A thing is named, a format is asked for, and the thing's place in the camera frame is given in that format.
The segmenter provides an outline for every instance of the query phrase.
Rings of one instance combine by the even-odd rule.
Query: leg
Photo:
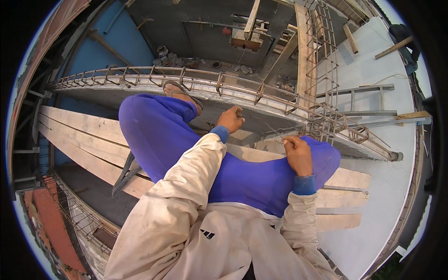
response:
[[[194,103],[138,94],[126,98],[118,119],[135,159],[157,182],[191,148],[199,136],[186,124],[197,115]]]
[[[303,136],[311,148],[316,188],[321,188],[339,167],[340,153],[329,143]],[[286,158],[246,162],[227,154],[210,191],[208,202],[241,202],[282,217],[294,189],[295,172]]]

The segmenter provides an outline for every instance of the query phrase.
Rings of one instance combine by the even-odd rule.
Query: flip-flop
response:
[[[168,80],[168,81],[166,81],[166,82],[164,83],[164,87],[163,87],[163,89],[165,89],[165,86],[166,86],[167,84],[172,84],[173,86],[177,86],[178,88],[181,89],[181,91],[178,91],[178,90],[170,90],[170,91],[168,92],[168,96],[169,96],[169,97],[172,97],[172,94],[173,94],[173,93],[181,93],[181,94],[185,94],[185,95],[189,96],[191,99],[193,99],[193,101],[196,102],[196,104],[199,105],[199,107],[201,107],[201,110],[204,109],[204,104],[202,104],[202,102],[199,101],[197,98],[195,98],[195,97],[189,95],[185,90],[182,89],[182,86],[181,86],[181,85],[179,85],[179,84],[176,83],[175,81]]]

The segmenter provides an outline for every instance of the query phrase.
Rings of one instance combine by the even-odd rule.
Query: right hand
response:
[[[234,133],[235,131],[240,129],[242,124],[245,122],[241,111],[243,111],[243,108],[233,106],[232,108],[221,114],[216,126],[223,125],[227,127],[230,134]]]
[[[283,145],[288,163],[297,176],[312,175],[313,164],[310,146],[297,136],[285,136]]]

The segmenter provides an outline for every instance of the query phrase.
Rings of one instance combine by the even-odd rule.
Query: jacket sleeve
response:
[[[320,279],[339,279],[325,257],[317,250],[316,197],[316,193],[312,195],[289,193],[289,205],[284,211],[284,224],[280,233],[304,266],[311,270],[313,266],[317,270]]]
[[[227,147],[203,136],[140,198],[116,240],[105,279],[161,279],[175,265]]]

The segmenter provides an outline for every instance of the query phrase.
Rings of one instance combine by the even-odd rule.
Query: construction worker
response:
[[[240,107],[199,138],[186,123],[202,103],[173,81],[164,92],[120,107],[129,147],[156,184],[128,216],[105,279],[339,279],[317,250],[314,202],[339,152],[287,136],[285,159],[239,160],[225,142],[245,121]]]

